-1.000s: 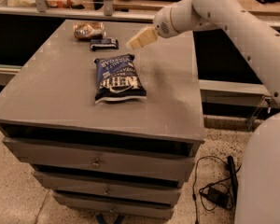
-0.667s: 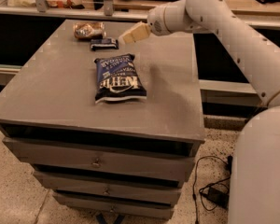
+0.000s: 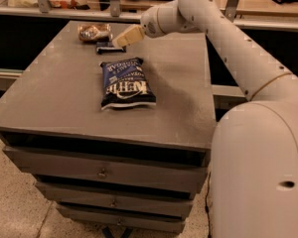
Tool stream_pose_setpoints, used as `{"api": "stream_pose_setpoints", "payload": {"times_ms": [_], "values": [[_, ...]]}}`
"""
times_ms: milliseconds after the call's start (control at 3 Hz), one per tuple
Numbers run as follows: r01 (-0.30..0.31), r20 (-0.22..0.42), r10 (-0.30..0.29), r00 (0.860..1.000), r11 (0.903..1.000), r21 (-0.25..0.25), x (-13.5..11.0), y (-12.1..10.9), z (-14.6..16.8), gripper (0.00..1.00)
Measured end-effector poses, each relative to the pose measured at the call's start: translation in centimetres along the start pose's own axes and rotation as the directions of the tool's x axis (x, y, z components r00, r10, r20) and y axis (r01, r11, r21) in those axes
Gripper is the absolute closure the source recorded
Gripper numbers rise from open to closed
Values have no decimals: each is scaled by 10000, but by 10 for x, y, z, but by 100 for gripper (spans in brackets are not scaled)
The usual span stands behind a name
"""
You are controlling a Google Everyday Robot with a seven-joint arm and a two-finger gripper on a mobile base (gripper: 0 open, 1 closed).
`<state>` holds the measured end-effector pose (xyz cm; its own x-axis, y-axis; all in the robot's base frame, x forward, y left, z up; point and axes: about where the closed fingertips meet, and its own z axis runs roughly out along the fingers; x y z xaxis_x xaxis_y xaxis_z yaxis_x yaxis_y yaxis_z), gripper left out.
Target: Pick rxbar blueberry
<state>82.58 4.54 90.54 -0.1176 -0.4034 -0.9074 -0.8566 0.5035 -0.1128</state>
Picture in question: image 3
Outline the white gripper wrist block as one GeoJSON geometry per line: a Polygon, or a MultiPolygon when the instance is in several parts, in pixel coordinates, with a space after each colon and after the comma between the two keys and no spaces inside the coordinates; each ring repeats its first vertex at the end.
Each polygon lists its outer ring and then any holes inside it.
{"type": "Polygon", "coordinates": [[[200,33],[187,16],[182,15],[183,6],[179,0],[153,6],[140,18],[140,25],[131,25],[112,40],[115,47],[125,47],[144,39],[160,38],[172,33],[200,33]]]}

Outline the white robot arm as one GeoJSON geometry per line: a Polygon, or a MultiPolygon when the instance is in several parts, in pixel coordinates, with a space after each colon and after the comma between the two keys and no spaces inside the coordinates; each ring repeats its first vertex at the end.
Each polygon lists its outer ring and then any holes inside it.
{"type": "Polygon", "coordinates": [[[298,238],[298,77],[215,0],[152,7],[113,42],[122,47],[191,30],[205,33],[246,98],[213,135],[213,237],[298,238]]]}

